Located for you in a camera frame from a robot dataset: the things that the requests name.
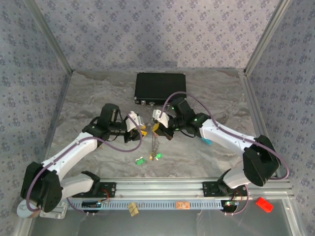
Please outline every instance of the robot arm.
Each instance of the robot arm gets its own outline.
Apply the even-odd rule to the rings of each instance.
[[[227,170],[219,178],[219,189],[223,193],[227,194],[232,189],[248,183],[263,186],[279,167],[280,163],[273,154],[253,143],[245,141],[246,139],[258,142],[274,150],[266,136],[260,135],[258,138],[255,138],[218,124],[219,127],[229,133],[243,137],[241,140],[217,128],[209,115],[203,113],[195,114],[183,98],[174,100],[171,106],[176,113],[175,117],[166,113],[163,113],[160,117],[161,111],[154,110],[153,119],[159,123],[158,129],[155,131],[156,134],[166,136],[167,139],[171,140],[174,132],[186,130],[189,134],[216,142],[243,158],[243,162],[238,163],[233,169]]]
[[[120,115],[118,106],[105,104],[100,116],[94,118],[62,151],[41,163],[32,162],[26,169],[21,197],[27,198],[27,192],[35,176],[47,166],[48,168],[44,170],[31,191],[30,203],[34,209],[39,207],[44,212],[50,212],[67,197],[83,192],[100,191],[100,178],[93,173],[84,171],[75,177],[66,179],[64,176],[83,157],[102,144],[100,139],[108,141],[110,136],[123,136],[125,143],[140,139],[135,124],[140,127],[143,125],[141,117],[135,112],[130,112],[129,117],[118,122],[118,114]]]

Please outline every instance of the patterned wallpaper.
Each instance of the patterned wallpaper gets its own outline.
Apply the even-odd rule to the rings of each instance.
[[[296,200],[315,235],[315,2],[294,0],[250,75]]]
[[[74,70],[244,68],[279,0],[36,0]]]
[[[0,1],[0,235],[12,235],[25,168],[42,160],[67,81],[22,0]]]

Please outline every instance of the marble surface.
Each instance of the marble surface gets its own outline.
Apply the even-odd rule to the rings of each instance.
[[[137,72],[74,72],[63,104],[58,127],[49,157],[68,145],[91,119],[100,114],[105,103],[120,106],[123,117],[133,110],[145,123],[152,123],[152,110],[133,102]],[[254,135],[252,120],[244,98],[237,70],[191,70],[185,73],[187,92],[197,96],[212,111],[218,122],[239,132]],[[192,99],[188,102],[196,112],[205,112]],[[100,177],[219,177],[241,157],[213,143],[207,145],[200,138],[188,138],[176,133],[172,141],[159,137],[159,151],[163,157],[150,161],[151,133],[142,146],[131,153],[122,153],[102,145],[88,154],[67,176],[87,170]],[[130,149],[137,142],[124,144],[118,137],[111,144]],[[147,161],[137,166],[135,159]]]

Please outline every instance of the black box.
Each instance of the black box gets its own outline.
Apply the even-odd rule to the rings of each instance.
[[[139,73],[137,74],[134,102],[141,105],[163,105],[174,92],[186,92],[186,76],[184,74]],[[186,94],[176,94],[176,98],[186,98]]]

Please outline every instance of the green piece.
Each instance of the green piece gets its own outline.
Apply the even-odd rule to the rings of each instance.
[[[142,165],[145,162],[143,158],[136,160],[136,165]]]

